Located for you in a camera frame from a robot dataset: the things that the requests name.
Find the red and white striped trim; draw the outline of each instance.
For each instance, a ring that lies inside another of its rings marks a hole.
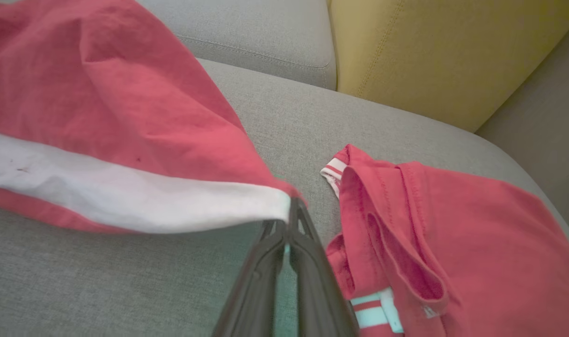
[[[321,169],[320,174],[328,181],[332,186],[336,197],[338,197],[339,190],[341,189],[341,179],[343,176],[343,171],[347,164],[338,158],[332,158],[325,168]]]
[[[291,205],[290,196],[276,188],[157,175],[2,134],[0,188],[97,224],[144,233],[288,221]]]

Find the white trim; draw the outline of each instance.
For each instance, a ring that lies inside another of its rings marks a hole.
[[[372,295],[351,299],[351,305],[364,304],[369,301],[380,301],[380,293],[373,293]]]
[[[389,321],[393,332],[403,333],[403,326],[401,325],[399,312],[395,307],[394,294],[391,287],[380,292],[380,305],[382,310],[385,312],[385,316],[387,316],[387,320]]]
[[[382,311],[381,307],[356,311],[355,318],[357,318],[357,325],[360,329],[389,324],[387,316],[385,315],[385,312]]]
[[[432,310],[430,307],[424,306],[422,307],[422,309],[424,309],[424,314],[426,314],[426,318],[428,319],[440,316],[436,311]]]
[[[1,134],[0,188],[144,233],[288,221],[291,205],[276,188],[161,176]]]
[[[332,158],[332,160],[328,162],[328,165],[336,168],[336,170],[339,170],[341,172],[345,171],[345,167],[347,167],[347,164],[338,158]]]
[[[334,179],[340,181],[341,180],[341,175],[339,175],[338,173],[336,173],[335,171],[325,167],[323,169],[320,170],[320,174],[323,177],[328,177],[328,176],[332,176]]]
[[[338,186],[336,185],[336,182],[340,182],[340,179],[336,179],[336,177],[333,177],[332,175],[330,175],[326,170],[328,170],[327,168],[323,168],[322,171],[320,171],[320,174],[322,177],[324,177],[326,179],[326,181],[330,184],[330,186],[332,187],[332,189],[334,190],[334,194],[336,194],[336,198],[338,198],[339,196],[339,190],[338,190]]]

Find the seam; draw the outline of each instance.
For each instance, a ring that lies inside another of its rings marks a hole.
[[[396,224],[393,223],[393,216],[392,216],[392,211],[391,211],[391,201],[389,200],[389,190],[387,188],[387,184],[385,184],[385,182],[382,180],[380,175],[378,175],[378,171],[376,170],[376,167],[372,167],[372,174],[378,179],[378,182],[380,182],[380,186],[382,188],[382,194],[385,197],[385,202],[387,203],[387,213],[388,213],[388,218],[389,218],[389,224],[391,224],[391,227],[395,228]]]
[[[374,67],[376,66],[376,63],[380,59],[380,54],[382,54],[382,50],[384,49],[385,44],[387,44],[387,41],[389,40],[389,35],[391,34],[391,30],[392,30],[393,26],[396,24],[397,18],[399,17],[399,13],[403,11],[404,5],[405,5],[405,0],[400,0],[399,3],[397,4],[397,7],[395,8],[395,12],[393,13],[392,19],[391,19],[391,21],[389,21],[389,24],[387,25],[387,29],[385,30],[385,33],[382,35],[382,38],[380,39],[378,47],[376,48],[376,55],[374,55],[372,62],[370,62],[370,66],[368,66],[368,71],[366,72],[366,75],[364,76],[364,79],[363,79],[361,85],[359,85],[359,88],[357,88],[357,95],[356,95],[357,97],[362,98],[362,94],[364,93],[365,86],[368,83],[368,80],[370,79],[370,75],[372,74],[372,70],[374,69]]]
[[[413,173],[413,169],[410,166],[404,166],[404,169],[407,172],[407,181],[409,181],[409,191],[411,192],[411,196],[413,197],[413,201],[416,205],[416,213],[417,213],[417,220],[420,222],[419,226],[422,230],[422,236],[425,237],[426,235],[426,224],[425,224],[425,220],[424,220],[424,215],[423,215],[423,211],[422,211],[422,197],[420,196],[417,187],[416,187],[416,178],[415,175]]]
[[[355,175],[357,175],[357,177],[359,177],[359,175],[357,174],[357,171],[354,170],[354,173],[355,173]],[[363,183],[358,183],[355,185],[356,185],[355,186],[355,195],[356,196],[360,196],[362,190],[364,190],[367,193],[367,190],[366,190]],[[363,200],[358,199],[355,203],[355,207],[357,208],[357,212],[361,214],[361,218],[364,220],[367,220],[368,219],[368,213],[366,213],[365,206],[362,203],[363,203]],[[376,248],[375,248],[376,245],[374,245],[374,243],[373,243],[373,239],[372,239],[373,235],[370,235],[369,231],[367,232],[367,234],[368,234],[368,240],[370,241],[370,248],[372,249],[372,252],[376,256],[377,260],[380,260],[380,258],[378,258],[378,253],[376,252]],[[378,268],[377,262],[373,262],[373,260],[368,259],[368,263],[370,263],[370,266],[372,267],[372,279],[374,279],[377,276],[376,275],[376,270]],[[353,291],[355,291],[355,280],[353,280],[353,281],[354,281]]]
[[[212,47],[215,47],[217,49],[229,49],[231,51],[237,52],[237,53],[241,53],[241,54],[248,54],[250,56],[255,56],[258,58],[262,58],[265,60],[269,60],[271,62],[278,62],[278,63],[282,63],[282,64],[289,64],[291,66],[295,66],[297,68],[305,68],[305,69],[309,69],[309,70],[322,70],[323,68],[328,67],[331,62],[332,62],[332,56],[331,59],[328,61],[328,63],[326,63],[324,66],[308,66],[308,65],[304,65],[304,64],[297,64],[294,62],[291,62],[290,60],[286,60],[286,59],[279,59],[276,58],[275,56],[269,55],[269,54],[264,54],[264,53],[260,53],[258,51],[250,51],[249,49],[244,49],[241,47],[235,47],[233,45],[228,45],[228,44],[223,44],[223,43],[218,43],[218,42],[214,42],[214,41],[210,41],[210,40],[204,40],[204,39],[199,39],[199,38],[192,38],[189,36],[183,36],[180,34],[175,34],[176,37],[178,37],[180,40],[188,40],[197,44],[205,44],[205,45],[211,45]]]
[[[335,56],[334,56],[334,47],[332,47],[331,53],[330,53],[330,59],[328,59],[328,63],[325,65],[325,67],[326,67],[326,66],[329,66],[329,65],[332,63],[332,59],[334,59],[334,58],[335,58]],[[326,72],[326,71],[322,71],[321,74],[320,74],[320,76],[321,76],[321,80],[322,80],[322,87],[323,87],[323,88],[327,87],[327,83],[328,83],[327,72]],[[334,67],[334,90],[335,90],[335,91],[336,91],[336,81],[337,81],[337,79],[336,79],[336,66],[335,66],[335,67]]]

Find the yellow sofa armrest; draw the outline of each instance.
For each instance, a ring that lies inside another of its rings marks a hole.
[[[474,132],[569,30],[569,0],[331,0],[337,90]]]

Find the gray upholstery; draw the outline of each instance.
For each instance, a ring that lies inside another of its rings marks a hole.
[[[272,172],[304,194],[324,244],[340,221],[319,171],[347,143],[378,159],[502,179],[548,203],[514,160],[471,133],[331,90],[202,64]],[[182,235],[96,235],[0,209],[0,333],[207,336],[256,231],[257,224],[246,224]],[[294,282],[290,270],[279,282],[279,336],[295,335]]]
[[[477,134],[515,158],[569,224],[569,32]]]
[[[326,0],[137,0],[199,58],[336,88]]]

